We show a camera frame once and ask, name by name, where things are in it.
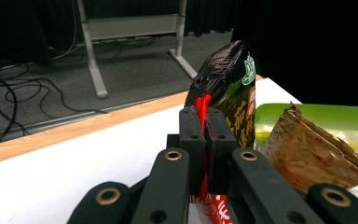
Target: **black cable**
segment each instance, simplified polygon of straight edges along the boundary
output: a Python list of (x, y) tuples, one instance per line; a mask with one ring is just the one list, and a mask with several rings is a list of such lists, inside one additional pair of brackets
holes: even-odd
[(127, 40), (127, 41), (124, 41), (123, 43), (120, 43), (120, 46), (121, 46), (121, 47), (139, 47), (139, 48), (147, 47), (147, 46), (149, 46), (149, 45), (151, 45), (151, 44), (153, 44), (153, 43), (159, 41), (159, 40), (160, 40), (160, 37), (150, 37), (149, 39), (150, 39), (150, 41), (149, 41), (148, 43), (142, 44), (142, 45), (129, 45), (129, 44), (127, 44), (127, 43), (141, 41), (141, 40), (139, 40), (139, 39), (129, 39), (129, 40)]
[(111, 59), (114, 59), (114, 58), (118, 57), (122, 52), (123, 52), (123, 48), (118, 48), (118, 53), (113, 55), (113, 56), (111, 56), (111, 57), (102, 58), (102, 57), (95, 56), (95, 58), (98, 59), (98, 60), (111, 60)]
[(44, 115), (46, 115), (47, 117), (50, 117), (50, 118), (55, 118), (55, 119), (58, 119), (59, 117), (57, 116), (52, 116), (50, 115), (48, 112), (45, 111), (45, 109), (43, 108), (43, 102), (45, 101), (46, 97), (50, 94), (50, 88), (47, 87), (47, 86), (44, 86), (42, 85), (40, 82), (37, 81), (37, 83), (39, 84), (39, 86), (41, 88), (44, 88), (44, 89), (47, 89), (47, 92), (45, 93), (45, 95), (43, 95), (42, 99), (40, 100), (40, 103), (39, 103), (39, 108), (40, 108), (40, 111), (42, 111), (42, 113)]
[(54, 87), (54, 89), (60, 94), (62, 105), (63, 105), (65, 108), (67, 108), (67, 109), (69, 109), (69, 110), (72, 110), (72, 111), (74, 111), (74, 112), (76, 112), (76, 113), (94, 112), (94, 113), (107, 114), (107, 112), (102, 111), (102, 110), (98, 110), (98, 109), (74, 109), (74, 108), (72, 108), (71, 106), (69, 106), (69, 105), (66, 104), (62, 91), (61, 91), (50, 79), (44, 78), (44, 77), (35, 78), (35, 79), (30, 79), (30, 81), (40, 81), (40, 80), (46, 81), (46, 82), (48, 82), (51, 86)]
[(62, 57), (60, 59), (56, 59), (54, 60), (54, 62), (57, 62), (57, 63), (77, 63), (77, 62), (80, 62), (82, 61), (84, 58), (86, 57), (86, 53), (81, 53), (81, 54), (78, 54), (78, 55), (73, 55), (72, 53), (71, 54), (67, 54), (65, 55), (65, 57)]
[(11, 118), (9, 117), (5, 117), (6, 119), (9, 119), (10, 120), (10, 123), (7, 125), (7, 127), (5, 128), (4, 132), (0, 135), (0, 142), (2, 141), (2, 139), (8, 134), (8, 132), (10, 131), (11, 129), (11, 126), (15, 123), (15, 119), (16, 119), (16, 115), (17, 115), (17, 96), (16, 94), (14, 93), (14, 91), (10, 88), (9, 85), (6, 84), (6, 82), (4, 80), (1, 80), (0, 78), (0, 81), (2, 82), (2, 84), (4, 84), (4, 86), (11, 92), (12, 96), (13, 96), (13, 99), (14, 99), (14, 108), (13, 108), (13, 114), (11, 116)]
[[(41, 92), (42, 89), (45, 87), (45, 86), (43, 86), (42, 83), (40, 83), (40, 82), (37, 82), (39, 85), (35, 85), (35, 84), (24, 84), (24, 83), (30, 82), (30, 81), (27, 80), (27, 79), (24, 79), (24, 80), (26, 80), (26, 81), (25, 81), (25, 82), (22, 82), (22, 83), (19, 83), (19, 84), (11, 84), (11, 85), (13, 85), (13, 86), (14, 86), (14, 85), (19, 85), (18, 87), (13, 88), (12, 90), (15, 91), (15, 90), (22, 89), (22, 88), (25, 88), (25, 87), (38, 87), (38, 89), (37, 89), (37, 91), (36, 91), (34, 94), (32, 94), (31, 96), (29, 96), (28, 98), (25, 98), (25, 99), (23, 99), (23, 100), (19, 100), (19, 99), (18, 99), (18, 100), (17, 100), (18, 103), (26, 102), (26, 101), (29, 101), (29, 100), (33, 99), (33, 98), (36, 97), (36, 95), (37, 95), (39, 92)], [(14, 100), (8, 98), (8, 94), (9, 94), (9, 93), (10, 93), (10, 92), (7, 92), (7, 93), (5, 94), (5, 99), (6, 99), (8, 102), (13, 103)]]
[[(10, 117), (8, 115), (6, 115), (1, 109), (0, 109), (0, 114), (2, 115), (2, 117), (4, 119), (10, 120)], [(21, 129), (22, 129), (22, 135), (25, 135), (26, 133), (30, 134), (24, 126), (22, 126), (20, 123), (18, 123), (16, 120), (14, 120), (14, 123), (17, 124)]]
[(25, 70), (22, 71), (19, 75), (16, 75), (16, 76), (14, 76), (14, 77), (2, 78), (2, 79), (0, 80), (0, 83), (2, 83), (2, 80), (3, 80), (3, 81), (10, 81), (10, 80), (13, 80), (13, 79), (16, 79), (16, 78), (18, 78), (18, 77), (22, 77), (23, 75), (25, 75), (25, 74), (29, 71), (29, 65), (28, 65), (28, 63), (19, 63), (19, 64), (16, 64), (16, 65), (13, 65), (12, 67), (9, 67), (9, 68), (7, 68), (7, 69), (15, 68), (15, 67), (18, 67), (18, 66), (24, 65), (24, 64), (25, 64)]
[(76, 41), (76, 32), (77, 32), (77, 22), (76, 22), (76, 13), (75, 13), (75, 0), (72, 0), (72, 15), (73, 15), (73, 19), (74, 19), (74, 38), (72, 39), (72, 44), (71, 47), (62, 55), (57, 56), (57, 57), (53, 57), (53, 59), (59, 59), (61, 57), (64, 57), (65, 55), (73, 52), (72, 48), (75, 45), (75, 41)]

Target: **metal rivet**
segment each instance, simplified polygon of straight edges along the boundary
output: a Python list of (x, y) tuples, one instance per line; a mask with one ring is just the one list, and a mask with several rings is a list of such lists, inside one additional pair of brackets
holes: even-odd
[(323, 188), (321, 193), (328, 202), (336, 206), (349, 207), (351, 205), (351, 199), (339, 190)]
[(100, 205), (109, 205), (115, 203), (120, 197), (120, 191), (116, 188), (106, 188), (100, 189), (97, 196), (95, 196), (95, 201)]
[(165, 153), (165, 158), (169, 161), (178, 161), (182, 158), (182, 153), (179, 151), (168, 151)]
[(257, 160), (257, 155), (253, 152), (241, 152), (240, 153), (241, 155), (241, 158), (243, 158), (244, 160), (247, 160), (247, 161), (255, 161)]

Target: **wooden table edge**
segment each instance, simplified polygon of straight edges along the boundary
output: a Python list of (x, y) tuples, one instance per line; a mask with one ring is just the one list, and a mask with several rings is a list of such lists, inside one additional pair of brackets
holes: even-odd
[(185, 103), (186, 97), (187, 91), (184, 91), (140, 105), (134, 105), (108, 114), (94, 116), (0, 143), (0, 161), (182, 105)]

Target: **brown paper bag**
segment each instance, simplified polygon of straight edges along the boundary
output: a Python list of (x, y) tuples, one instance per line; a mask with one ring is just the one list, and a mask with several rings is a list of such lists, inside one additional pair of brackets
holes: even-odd
[(287, 107), (260, 152), (292, 187), (331, 183), (345, 189), (358, 185), (358, 153), (347, 143)]

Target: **gray carpet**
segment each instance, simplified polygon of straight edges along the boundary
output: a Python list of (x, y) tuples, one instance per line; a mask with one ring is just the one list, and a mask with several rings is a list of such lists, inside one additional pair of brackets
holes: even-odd
[[(231, 35), (231, 32), (189, 34), (184, 39), (182, 55), (199, 71), (209, 55), (229, 43)], [(25, 64), (2, 70), (0, 78), (10, 85), (17, 98), (18, 124), (13, 124), (2, 138), (10, 121), (0, 114), (0, 138), (6, 141), (96, 115), (89, 109), (113, 111), (187, 91), (192, 79), (169, 53), (175, 40), (174, 36), (163, 36), (96, 43), (94, 51), (108, 91), (105, 99), (96, 95), (84, 46), (55, 59), (54, 68), (30, 63), (28, 71)], [(52, 84), (62, 92), (67, 107)], [(10, 118), (15, 105), (12, 99), (8, 89), (1, 86), (0, 110)]]

